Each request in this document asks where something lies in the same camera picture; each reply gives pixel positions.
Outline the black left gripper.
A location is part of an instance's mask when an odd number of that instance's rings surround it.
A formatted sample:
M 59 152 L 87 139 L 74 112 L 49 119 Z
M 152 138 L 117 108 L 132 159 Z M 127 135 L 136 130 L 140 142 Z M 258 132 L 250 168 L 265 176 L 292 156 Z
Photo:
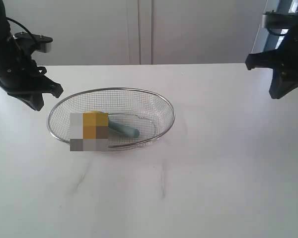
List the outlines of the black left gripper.
M 14 37 L 0 37 L 0 87 L 9 96 L 40 111 L 44 106 L 42 94 L 50 93 L 59 98 L 63 88 L 45 75 L 47 69 L 38 66 L 31 55 Z

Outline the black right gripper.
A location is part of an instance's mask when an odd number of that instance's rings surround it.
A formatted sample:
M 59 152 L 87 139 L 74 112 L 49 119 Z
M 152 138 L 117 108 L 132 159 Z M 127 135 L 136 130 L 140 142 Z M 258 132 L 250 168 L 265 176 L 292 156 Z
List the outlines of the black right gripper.
M 269 89 L 272 99 L 281 99 L 298 88 L 298 24 L 288 30 L 277 50 L 249 54 L 245 65 L 247 69 L 274 69 Z

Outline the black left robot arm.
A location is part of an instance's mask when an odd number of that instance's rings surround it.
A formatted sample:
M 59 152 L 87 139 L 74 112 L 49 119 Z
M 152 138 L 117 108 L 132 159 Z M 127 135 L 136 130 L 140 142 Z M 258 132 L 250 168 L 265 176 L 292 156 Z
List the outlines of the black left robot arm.
M 46 76 L 47 69 L 31 57 L 35 51 L 48 53 L 52 41 L 7 17 L 0 0 L 0 88 L 35 111 L 43 108 L 44 93 L 58 98 L 63 92 L 59 83 Z

